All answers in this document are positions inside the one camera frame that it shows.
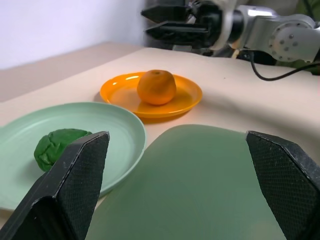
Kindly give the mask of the orange mandarin fruit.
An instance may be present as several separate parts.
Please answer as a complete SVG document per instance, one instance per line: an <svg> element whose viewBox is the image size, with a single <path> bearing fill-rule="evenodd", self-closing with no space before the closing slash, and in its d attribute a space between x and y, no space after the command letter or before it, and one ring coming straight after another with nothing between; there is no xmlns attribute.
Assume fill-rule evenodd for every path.
<svg viewBox="0 0 320 240"><path fill-rule="evenodd" d="M164 105L177 93L174 76L166 70L149 70L142 75L137 85L139 98L151 105Z"/></svg>

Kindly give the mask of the green leafy vegetable ball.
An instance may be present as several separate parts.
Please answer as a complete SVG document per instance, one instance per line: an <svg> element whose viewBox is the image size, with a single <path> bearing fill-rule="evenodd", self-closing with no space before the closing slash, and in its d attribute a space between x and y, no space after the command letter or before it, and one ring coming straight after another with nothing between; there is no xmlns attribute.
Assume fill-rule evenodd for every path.
<svg viewBox="0 0 320 240"><path fill-rule="evenodd" d="M33 153L38 167L44 172L49 171L69 144L91 134L82 129L64 128L44 135Z"/></svg>

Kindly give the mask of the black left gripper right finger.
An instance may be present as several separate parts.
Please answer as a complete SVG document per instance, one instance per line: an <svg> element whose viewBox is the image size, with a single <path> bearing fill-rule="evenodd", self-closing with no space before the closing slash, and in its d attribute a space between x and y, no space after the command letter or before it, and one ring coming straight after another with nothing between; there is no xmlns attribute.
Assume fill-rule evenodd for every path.
<svg viewBox="0 0 320 240"><path fill-rule="evenodd" d="M320 165L296 143L248 131L261 192L286 240L320 240Z"/></svg>

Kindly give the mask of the orange plastic plate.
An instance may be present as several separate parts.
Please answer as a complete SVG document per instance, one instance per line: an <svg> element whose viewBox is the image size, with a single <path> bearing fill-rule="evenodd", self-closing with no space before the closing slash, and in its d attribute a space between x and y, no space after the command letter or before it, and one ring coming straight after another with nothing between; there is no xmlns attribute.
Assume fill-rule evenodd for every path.
<svg viewBox="0 0 320 240"><path fill-rule="evenodd" d="M115 76L100 88L101 98L109 104L125 108L140 118L161 119L178 116L190 111L202 99L201 88L193 81L174 74L177 87L175 97L164 105L143 102L137 93L137 86L144 71Z"/></svg>

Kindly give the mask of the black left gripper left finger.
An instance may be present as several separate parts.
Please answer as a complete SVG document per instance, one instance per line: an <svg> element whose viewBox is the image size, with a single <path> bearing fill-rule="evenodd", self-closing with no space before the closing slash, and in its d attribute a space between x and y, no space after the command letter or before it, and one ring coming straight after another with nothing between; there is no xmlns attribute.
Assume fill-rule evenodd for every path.
<svg viewBox="0 0 320 240"><path fill-rule="evenodd" d="M0 229L0 240L85 240L100 195L107 131L69 144Z"/></svg>

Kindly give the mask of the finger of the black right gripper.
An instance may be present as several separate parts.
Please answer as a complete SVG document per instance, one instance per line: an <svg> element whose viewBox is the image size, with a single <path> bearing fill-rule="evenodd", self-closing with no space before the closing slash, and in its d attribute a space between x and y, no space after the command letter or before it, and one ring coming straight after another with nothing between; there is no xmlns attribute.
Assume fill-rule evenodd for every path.
<svg viewBox="0 0 320 240"><path fill-rule="evenodd" d="M163 42L196 42L207 37L208 29L198 24L166 21L147 28L145 33Z"/></svg>
<svg viewBox="0 0 320 240"><path fill-rule="evenodd" d="M190 8L180 5L155 5L143 9L140 14L158 24L162 22L185 22L190 14Z"/></svg>

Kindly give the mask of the light green plastic plate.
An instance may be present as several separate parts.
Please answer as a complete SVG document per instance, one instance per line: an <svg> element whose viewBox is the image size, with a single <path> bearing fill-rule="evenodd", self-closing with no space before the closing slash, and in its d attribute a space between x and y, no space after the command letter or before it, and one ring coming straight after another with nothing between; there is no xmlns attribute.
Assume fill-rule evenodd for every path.
<svg viewBox="0 0 320 240"><path fill-rule="evenodd" d="M34 111L0 127L0 209L13 211L44 173L34 158L39 140L60 129L108 131L101 196L133 170L146 147L141 120L118 106L77 102Z"/></svg>

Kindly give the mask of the dark green plate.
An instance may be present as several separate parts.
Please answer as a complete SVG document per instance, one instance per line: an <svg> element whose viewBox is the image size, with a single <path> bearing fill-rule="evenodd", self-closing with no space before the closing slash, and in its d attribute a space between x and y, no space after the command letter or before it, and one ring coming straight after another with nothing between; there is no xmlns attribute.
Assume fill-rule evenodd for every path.
<svg viewBox="0 0 320 240"><path fill-rule="evenodd" d="M244 133L168 129L95 211L85 240L286 240Z"/></svg>

